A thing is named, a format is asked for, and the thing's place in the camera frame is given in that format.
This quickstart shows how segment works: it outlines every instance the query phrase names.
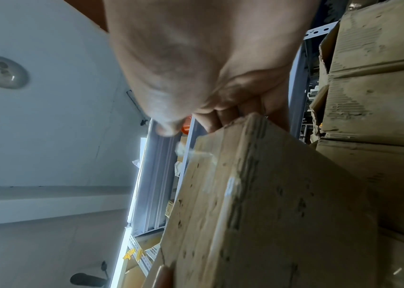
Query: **stacked cardboard box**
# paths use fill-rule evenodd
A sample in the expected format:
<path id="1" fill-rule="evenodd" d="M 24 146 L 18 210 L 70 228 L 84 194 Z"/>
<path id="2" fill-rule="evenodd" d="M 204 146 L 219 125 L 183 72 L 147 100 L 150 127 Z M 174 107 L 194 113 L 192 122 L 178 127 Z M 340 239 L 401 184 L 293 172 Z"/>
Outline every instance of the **stacked cardboard box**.
<path id="1" fill-rule="evenodd" d="M 404 0 L 346 13 L 321 43 L 320 71 L 317 150 L 378 192 L 379 225 L 399 232 L 379 239 L 379 270 L 396 269 L 379 286 L 404 287 Z"/>

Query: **skin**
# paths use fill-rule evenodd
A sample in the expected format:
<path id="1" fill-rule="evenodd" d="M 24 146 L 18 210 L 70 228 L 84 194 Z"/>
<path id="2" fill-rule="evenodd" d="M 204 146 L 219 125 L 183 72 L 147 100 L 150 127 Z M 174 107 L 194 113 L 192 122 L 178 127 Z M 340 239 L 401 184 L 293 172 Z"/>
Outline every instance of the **skin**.
<path id="1" fill-rule="evenodd" d="M 289 129 L 288 82 L 318 0 L 105 0 L 120 66 L 157 132 L 259 112 Z"/>

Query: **oval light fixture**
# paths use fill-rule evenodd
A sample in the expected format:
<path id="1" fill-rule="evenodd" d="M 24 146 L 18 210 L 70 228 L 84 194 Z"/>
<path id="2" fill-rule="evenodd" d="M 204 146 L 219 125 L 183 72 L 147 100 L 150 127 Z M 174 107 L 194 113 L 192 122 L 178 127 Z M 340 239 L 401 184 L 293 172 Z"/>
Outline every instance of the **oval light fixture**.
<path id="1" fill-rule="evenodd" d="M 28 72 L 17 62 L 0 56 L 0 87 L 20 89 L 29 81 Z"/>

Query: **orange object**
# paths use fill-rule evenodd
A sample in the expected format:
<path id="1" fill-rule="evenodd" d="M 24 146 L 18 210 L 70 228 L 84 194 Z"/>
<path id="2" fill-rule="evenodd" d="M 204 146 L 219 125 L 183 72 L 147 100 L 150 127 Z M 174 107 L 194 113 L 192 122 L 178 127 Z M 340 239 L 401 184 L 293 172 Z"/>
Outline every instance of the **orange object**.
<path id="1" fill-rule="evenodd" d="M 191 116 L 186 117 L 183 123 L 182 132 L 184 135 L 189 134 L 189 128 L 191 127 Z"/>

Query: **metal rack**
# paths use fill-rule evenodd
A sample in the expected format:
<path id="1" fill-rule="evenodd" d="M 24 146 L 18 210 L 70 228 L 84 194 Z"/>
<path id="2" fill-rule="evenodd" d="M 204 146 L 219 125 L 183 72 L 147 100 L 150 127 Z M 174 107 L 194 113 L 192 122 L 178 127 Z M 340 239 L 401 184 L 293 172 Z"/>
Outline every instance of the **metal rack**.
<path id="1" fill-rule="evenodd" d="M 336 22 L 308 30 L 305 40 L 325 35 L 333 29 Z M 289 117 L 291 134 L 300 137 L 302 120 L 307 103 L 307 90 L 309 84 L 309 69 L 307 66 L 306 52 L 302 45 L 294 59 L 289 79 Z M 175 146 L 181 134 L 164 138 L 155 133 L 156 123 L 151 121 L 148 130 L 147 144 L 144 153 L 144 161 L 139 170 L 138 187 L 136 191 L 136 204 L 132 217 L 132 236 L 138 236 L 165 226 L 165 207 L 170 199 L 174 180 L 174 163 L 177 155 Z M 191 127 L 186 143 L 183 158 L 183 170 L 177 186 L 177 194 L 180 190 L 184 171 L 188 164 L 189 151 L 194 148 L 198 136 L 206 134 L 203 127 L 195 120 L 191 121 Z"/>

